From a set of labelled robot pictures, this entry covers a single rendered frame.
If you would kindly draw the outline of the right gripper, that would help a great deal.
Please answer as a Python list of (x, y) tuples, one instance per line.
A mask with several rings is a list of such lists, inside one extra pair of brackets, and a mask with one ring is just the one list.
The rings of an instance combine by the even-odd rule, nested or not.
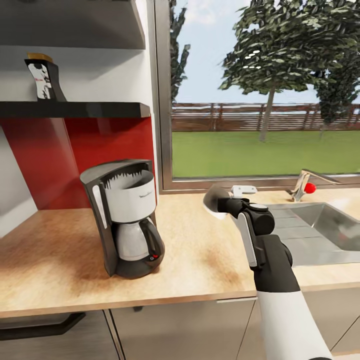
[(230, 197), (219, 197), (217, 211), (220, 213), (229, 213), (233, 216), (233, 209), (238, 203), (249, 203), (248, 198), (230, 198)]

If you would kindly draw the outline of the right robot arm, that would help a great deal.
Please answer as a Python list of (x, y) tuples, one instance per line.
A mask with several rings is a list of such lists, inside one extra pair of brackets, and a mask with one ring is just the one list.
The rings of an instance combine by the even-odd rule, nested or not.
[(217, 211), (238, 219), (246, 257), (254, 272), (266, 360), (335, 360), (306, 304), (293, 272), (292, 254), (280, 241), (265, 205), (242, 198), (254, 186), (234, 185), (219, 197)]

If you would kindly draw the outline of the paper coffee filter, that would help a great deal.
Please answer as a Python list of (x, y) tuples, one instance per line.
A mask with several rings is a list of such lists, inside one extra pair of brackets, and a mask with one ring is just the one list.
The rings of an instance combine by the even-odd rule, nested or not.
[(223, 220), (228, 212), (218, 211), (218, 199), (219, 198), (230, 198), (231, 194), (221, 186), (213, 184), (203, 198), (204, 208), (212, 214), (214, 217)]

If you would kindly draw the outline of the bottle of coffee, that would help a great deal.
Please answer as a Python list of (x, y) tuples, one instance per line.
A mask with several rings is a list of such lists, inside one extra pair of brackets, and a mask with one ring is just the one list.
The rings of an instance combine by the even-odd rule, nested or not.
[(28, 53), (26, 66), (32, 74), (37, 89), (38, 102), (68, 102), (59, 83), (59, 67), (43, 53)]

